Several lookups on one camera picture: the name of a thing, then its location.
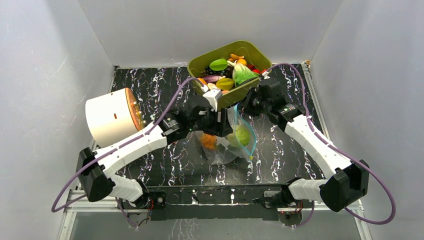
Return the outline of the clear zip top bag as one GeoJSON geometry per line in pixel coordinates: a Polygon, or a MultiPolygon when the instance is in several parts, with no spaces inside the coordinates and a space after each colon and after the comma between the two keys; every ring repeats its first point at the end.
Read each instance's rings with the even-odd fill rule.
{"type": "Polygon", "coordinates": [[[240,109],[236,104],[227,111],[233,130],[231,134],[219,137],[202,131],[195,133],[210,165],[225,165],[237,158],[248,162],[253,160],[257,138],[253,127],[241,116],[240,109]]]}

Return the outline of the green toy star fruit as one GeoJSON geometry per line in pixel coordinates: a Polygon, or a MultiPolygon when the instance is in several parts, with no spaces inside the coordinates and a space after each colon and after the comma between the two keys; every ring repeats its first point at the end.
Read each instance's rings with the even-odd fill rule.
{"type": "Polygon", "coordinates": [[[228,66],[228,62],[224,58],[214,60],[209,64],[209,68],[213,71],[225,70],[227,68],[227,66],[228,66]]]}

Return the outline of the green toy cabbage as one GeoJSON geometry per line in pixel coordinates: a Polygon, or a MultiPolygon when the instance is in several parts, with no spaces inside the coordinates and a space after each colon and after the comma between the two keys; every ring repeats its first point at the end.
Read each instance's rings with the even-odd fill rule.
{"type": "Polygon", "coordinates": [[[245,126],[237,125],[235,131],[229,134],[226,139],[234,148],[247,147],[251,141],[250,131],[245,126]]]}

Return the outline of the toy pineapple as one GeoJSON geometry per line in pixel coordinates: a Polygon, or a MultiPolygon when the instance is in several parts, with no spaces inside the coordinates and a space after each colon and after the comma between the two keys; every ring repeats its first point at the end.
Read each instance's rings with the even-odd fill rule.
{"type": "Polygon", "coordinates": [[[200,143],[202,147],[204,147],[205,149],[208,149],[208,150],[217,149],[217,137],[215,135],[202,133],[200,137],[200,143]]]}

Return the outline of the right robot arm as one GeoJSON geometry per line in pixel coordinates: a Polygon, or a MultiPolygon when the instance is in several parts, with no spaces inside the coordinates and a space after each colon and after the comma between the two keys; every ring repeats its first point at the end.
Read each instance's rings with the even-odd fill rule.
{"type": "Polygon", "coordinates": [[[330,141],[312,124],[304,110],[289,103],[280,82],[275,78],[261,80],[249,89],[237,109],[249,116],[268,116],[271,123],[294,139],[318,164],[324,179],[294,178],[282,185],[281,199],[288,207],[301,200],[324,203],[339,212],[368,192],[369,165],[364,160],[354,163],[336,152],[330,141]]]}

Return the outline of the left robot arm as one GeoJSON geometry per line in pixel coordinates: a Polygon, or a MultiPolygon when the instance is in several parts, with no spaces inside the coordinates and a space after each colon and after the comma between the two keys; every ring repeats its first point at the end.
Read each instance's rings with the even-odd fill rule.
{"type": "Polygon", "coordinates": [[[87,200],[98,202],[114,197],[144,208],[151,198],[146,185],[117,175],[118,170],[141,156],[185,139],[190,132],[217,137],[233,133],[226,108],[215,109],[200,95],[194,98],[194,102],[179,107],[170,102],[156,122],[105,149],[81,150],[76,174],[87,200]]]}

